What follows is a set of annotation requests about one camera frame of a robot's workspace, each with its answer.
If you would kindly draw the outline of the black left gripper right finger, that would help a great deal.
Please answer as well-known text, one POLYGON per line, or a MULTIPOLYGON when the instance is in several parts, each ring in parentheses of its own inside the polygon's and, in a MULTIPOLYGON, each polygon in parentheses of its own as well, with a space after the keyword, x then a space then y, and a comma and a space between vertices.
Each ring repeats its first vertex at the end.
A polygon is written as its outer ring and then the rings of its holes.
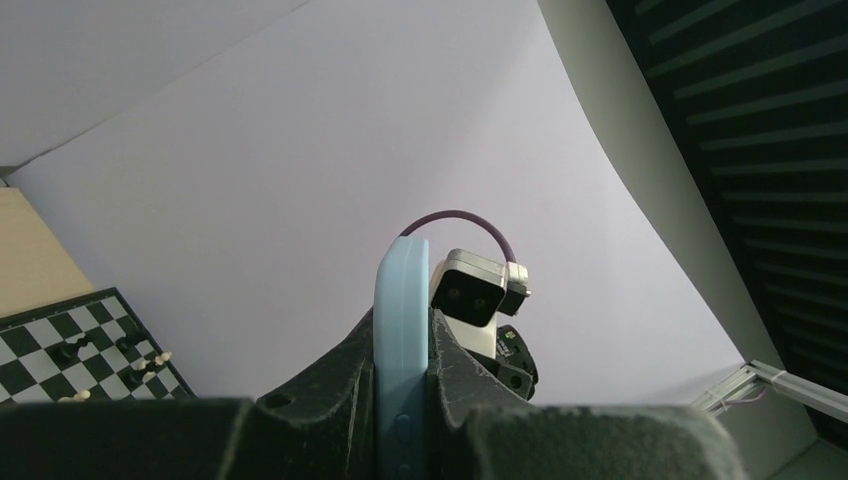
POLYGON ((679 406, 535 406, 462 348, 440 311, 427 373, 433 479, 745 479, 734 440, 679 406))

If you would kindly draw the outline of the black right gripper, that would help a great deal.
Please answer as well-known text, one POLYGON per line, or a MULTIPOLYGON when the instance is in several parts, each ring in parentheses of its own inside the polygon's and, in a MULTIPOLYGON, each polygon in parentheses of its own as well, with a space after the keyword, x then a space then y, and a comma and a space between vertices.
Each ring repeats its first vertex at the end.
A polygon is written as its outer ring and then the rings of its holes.
POLYGON ((466 350, 494 377, 524 400, 535 395, 539 372, 525 340, 512 325, 505 324, 496 330, 495 357, 466 350))

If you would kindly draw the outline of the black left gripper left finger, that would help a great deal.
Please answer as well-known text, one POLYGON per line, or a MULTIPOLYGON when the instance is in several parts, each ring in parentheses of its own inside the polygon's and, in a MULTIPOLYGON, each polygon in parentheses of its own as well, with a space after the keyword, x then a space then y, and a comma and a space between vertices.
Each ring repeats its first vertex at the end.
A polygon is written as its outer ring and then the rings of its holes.
POLYGON ((257 404, 276 422, 279 479, 374 477, 372 311, 335 347, 257 404))

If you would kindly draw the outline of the phone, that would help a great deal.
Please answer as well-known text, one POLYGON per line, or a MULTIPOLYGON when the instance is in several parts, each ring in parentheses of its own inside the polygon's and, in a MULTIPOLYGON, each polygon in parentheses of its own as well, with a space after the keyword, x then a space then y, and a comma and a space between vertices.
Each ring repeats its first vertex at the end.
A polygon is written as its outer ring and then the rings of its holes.
POLYGON ((378 477, 425 479, 427 240, 401 236, 384 255, 376 276, 372 323, 378 477))

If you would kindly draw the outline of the white chess pawn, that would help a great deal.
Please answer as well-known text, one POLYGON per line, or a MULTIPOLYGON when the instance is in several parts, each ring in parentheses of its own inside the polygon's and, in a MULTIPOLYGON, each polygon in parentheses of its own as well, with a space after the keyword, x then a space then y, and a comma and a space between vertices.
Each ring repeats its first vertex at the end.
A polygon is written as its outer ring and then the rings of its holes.
POLYGON ((142 359, 134 370, 139 373, 153 373, 159 367, 163 367, 167 362, 169 362, 171 357, 172 353, 170 351, 166 351, 155 356, 152 360, 142 359))

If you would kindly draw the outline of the black chess piece near pawn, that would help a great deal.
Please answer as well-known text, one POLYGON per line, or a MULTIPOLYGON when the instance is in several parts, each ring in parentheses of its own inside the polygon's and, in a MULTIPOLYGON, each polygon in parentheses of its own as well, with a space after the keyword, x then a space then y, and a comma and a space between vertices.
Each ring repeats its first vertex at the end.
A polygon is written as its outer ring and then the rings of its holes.
POLYGON ((145 382, 148 372, 146 370, 126 369, 119 374, 126 388, 132 392, 145 382))

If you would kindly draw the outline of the black chess piece right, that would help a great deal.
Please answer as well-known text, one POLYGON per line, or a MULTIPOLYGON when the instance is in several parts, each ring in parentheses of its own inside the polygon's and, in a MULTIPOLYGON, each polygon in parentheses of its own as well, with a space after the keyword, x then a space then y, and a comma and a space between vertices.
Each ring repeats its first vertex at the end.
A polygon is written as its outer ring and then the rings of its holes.
POLYGON ((115 341, 116 348, 121 352, 126 352, 139 343, 146 341, 148 336, 143 331, 133 331, 115 341))

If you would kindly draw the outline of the white chess piece left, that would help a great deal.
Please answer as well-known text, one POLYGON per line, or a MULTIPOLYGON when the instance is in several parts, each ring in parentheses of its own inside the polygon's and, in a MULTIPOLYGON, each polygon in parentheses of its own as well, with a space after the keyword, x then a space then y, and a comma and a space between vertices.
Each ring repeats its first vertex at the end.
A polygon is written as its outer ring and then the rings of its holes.
POLYGON ((84 401, 88 400, 90 397, 91 397, 91 391, 90 390, 81 390, 81 391, 78 391, 71 396, 65 396, 65 397, 59 398, 58 402, 60 402, 60 403, 84 402, 84 401))

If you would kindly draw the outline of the black white chessboard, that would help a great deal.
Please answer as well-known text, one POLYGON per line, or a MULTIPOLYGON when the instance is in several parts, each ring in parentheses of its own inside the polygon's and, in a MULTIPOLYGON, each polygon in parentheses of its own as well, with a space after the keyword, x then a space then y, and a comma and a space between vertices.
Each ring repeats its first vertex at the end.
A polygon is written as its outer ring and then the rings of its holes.
POLYGON ((172 364, 148 373, 130 392, 119 374, 142 359, 166 352, 115 288, 8 315, 1 320, 1 401, 4 404, 58 402, 81 390, 92 400, 168 400, 190 398, 193 391, 172 364), (126 352, 115 341, 143 331, 148 339, 126 352), (57 365, 53 346, 83 335, 91 343, 74 361, 57 365))

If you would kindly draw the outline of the black chess piece far left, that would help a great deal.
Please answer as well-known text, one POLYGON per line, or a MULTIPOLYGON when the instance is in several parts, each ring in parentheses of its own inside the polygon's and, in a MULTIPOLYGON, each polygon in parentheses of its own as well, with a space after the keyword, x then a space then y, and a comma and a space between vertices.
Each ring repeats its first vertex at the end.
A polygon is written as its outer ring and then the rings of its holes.
POLYGON ((73 342, 63 342, 53 346, 50 357, 57 365, 68 364, 78 358, 79 351, 91 343, 88 335, 83 335, 73 342))

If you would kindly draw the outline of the aluminium frame rail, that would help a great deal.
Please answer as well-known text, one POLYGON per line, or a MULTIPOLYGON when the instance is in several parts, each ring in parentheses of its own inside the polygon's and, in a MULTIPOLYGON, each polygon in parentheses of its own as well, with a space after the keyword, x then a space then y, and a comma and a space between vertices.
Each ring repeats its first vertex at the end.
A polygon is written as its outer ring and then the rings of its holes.
POLYGON ((692 408, 721 415, 758 401, 767 392, 786 397, 840 422, 847 422, 847 396, 760 361, 751 361, 705 390, 692 408))

